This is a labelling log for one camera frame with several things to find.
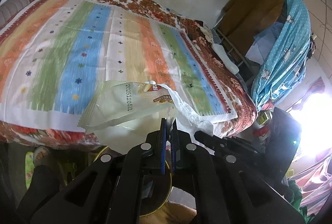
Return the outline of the white plastic bag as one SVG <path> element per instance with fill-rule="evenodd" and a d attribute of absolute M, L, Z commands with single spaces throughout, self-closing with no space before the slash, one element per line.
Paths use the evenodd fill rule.
<path fill-rule="evenodd" d="M 202 131 L 209 136 L 213 136 L 213 124 L 199 115 L 187 102 L 181 99 L 179 94 L 172 90 L 166 84 L 160 84 L 161 87 L 167 89 L 172 98 L 173 104 L 177 110 L 176 118 L 179 119 L 180 125 L 184 130 L 188 130 L 194 134 L 196 131 Z"/>

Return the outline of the cream snack wrapper with barcode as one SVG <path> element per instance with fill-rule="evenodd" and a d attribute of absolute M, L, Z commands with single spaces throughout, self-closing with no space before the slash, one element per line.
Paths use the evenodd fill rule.
<path fill-rule="evenodd" d="M 78 121 L 86 133 L 118 126 L 146 116 L 168 117 L 175 104 L 168 89 L 157 84 L 104 81 L 97 87 Z"/>

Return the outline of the round trash bin gold rim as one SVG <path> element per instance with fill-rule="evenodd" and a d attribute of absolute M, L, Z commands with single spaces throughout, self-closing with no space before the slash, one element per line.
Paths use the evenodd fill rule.
<path fill-rule="evenodd" d="M 90 167 L 101 176 L 97 201 L 109 203 L 107 223 L 138 223 L 140 217 L 157 211 L 171 192 L 165 149 L 151 142 L 136 145 L 122 156 L 103 154 Z"/>

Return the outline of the person's foot in sandal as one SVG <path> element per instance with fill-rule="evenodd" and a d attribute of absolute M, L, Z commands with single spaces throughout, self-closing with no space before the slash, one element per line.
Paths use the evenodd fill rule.
<path fill-rule="evenodd" d="M 45 146 L 39 146 L 33 153 L 34 167 L 46 166 L 56 168 L 57 163 L 52 152 Z"/>

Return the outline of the blue polka dot cloth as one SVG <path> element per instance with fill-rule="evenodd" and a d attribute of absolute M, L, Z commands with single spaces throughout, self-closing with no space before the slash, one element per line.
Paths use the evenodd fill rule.
<path fill-rule="evenodd" d="M 271 101 L 282 101 L 306 73 L 311 23 L 302 0 L 285 0 L 285 22 L 251 86 L 251 98 L 261 111 Z"/>

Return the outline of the colourful striped bed mat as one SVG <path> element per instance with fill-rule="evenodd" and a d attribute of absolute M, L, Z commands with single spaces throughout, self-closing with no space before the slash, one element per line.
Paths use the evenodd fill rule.
<path fill-rule="evenodd" d="M 1 121 L 77 131 L 102 81 L 175 90 L 212 123 L 235 119 L 226 87 L 181 30 L 115 5 L 34 0 L 1 29 Z"/>

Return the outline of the grey striped pillow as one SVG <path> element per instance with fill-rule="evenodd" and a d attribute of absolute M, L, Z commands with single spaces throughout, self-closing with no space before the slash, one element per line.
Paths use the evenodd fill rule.
<path fill-rule="evenodd" d="M 30 4 L 29 0 L 7 0 L 0 6 L 0 27 L 6 25 L 6 23 L 15 15 L 17 15 L 22 9 Z"/>

